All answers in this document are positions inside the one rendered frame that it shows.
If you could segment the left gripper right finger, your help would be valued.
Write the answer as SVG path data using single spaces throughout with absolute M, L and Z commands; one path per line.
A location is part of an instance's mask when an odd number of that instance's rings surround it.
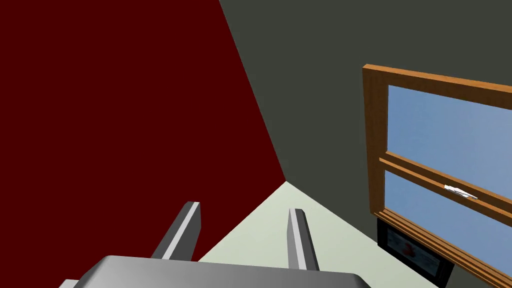
M 306 214 L 298 208 L 289 209 L 287 216 L 287 267 L 320 270 Z

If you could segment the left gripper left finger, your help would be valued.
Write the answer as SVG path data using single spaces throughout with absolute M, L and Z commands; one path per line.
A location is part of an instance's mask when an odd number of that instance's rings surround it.
M 152 259 L 191 261 L 201 231 L 201 205 L 188 201 L 181 208 Z

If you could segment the black framed picture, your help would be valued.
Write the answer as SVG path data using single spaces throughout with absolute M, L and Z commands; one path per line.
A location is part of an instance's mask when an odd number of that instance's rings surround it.
M 377 244 L 437 288 L 446 288 L 454 264 L 381 219 L 377 220 Z

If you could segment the wooden framed window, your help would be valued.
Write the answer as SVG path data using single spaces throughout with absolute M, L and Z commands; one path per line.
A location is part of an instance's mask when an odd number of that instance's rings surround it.
M 512 288 L 512 87 L 366 64 L 369 209 Z

